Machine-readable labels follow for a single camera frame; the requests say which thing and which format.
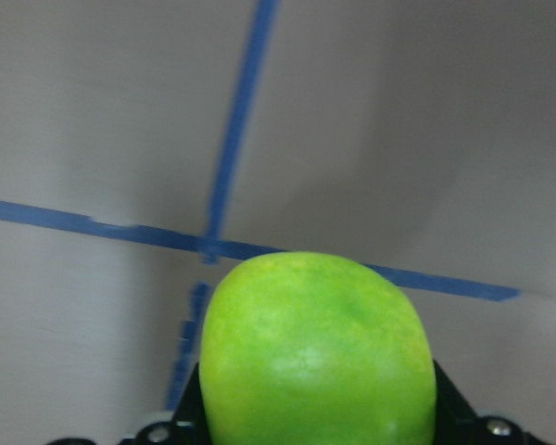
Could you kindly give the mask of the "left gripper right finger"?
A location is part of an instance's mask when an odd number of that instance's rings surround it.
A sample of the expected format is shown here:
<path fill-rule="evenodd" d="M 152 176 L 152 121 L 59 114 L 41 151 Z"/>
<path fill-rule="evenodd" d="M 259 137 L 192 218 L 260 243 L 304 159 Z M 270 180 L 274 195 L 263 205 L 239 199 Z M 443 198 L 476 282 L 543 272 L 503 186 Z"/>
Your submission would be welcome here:
<path fill-rule="evenodd" d="M 441 365 L 436 371 L 436 445 L 537 444 L 537 438 L 499 415 L 479 415 Z"/>

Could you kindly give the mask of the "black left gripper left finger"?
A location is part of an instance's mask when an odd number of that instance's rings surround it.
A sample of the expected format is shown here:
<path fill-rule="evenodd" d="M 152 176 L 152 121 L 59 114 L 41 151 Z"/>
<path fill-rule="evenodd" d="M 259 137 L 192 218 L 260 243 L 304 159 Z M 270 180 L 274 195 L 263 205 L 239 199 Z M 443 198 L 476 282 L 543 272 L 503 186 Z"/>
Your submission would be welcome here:
<path fill-rule="evenodd" d="M 206 445 L 209 443 L 208 432 L 197 363 L 171 419 L 159 420 L 143 426 L 134 436 L 133 443 Z"/>

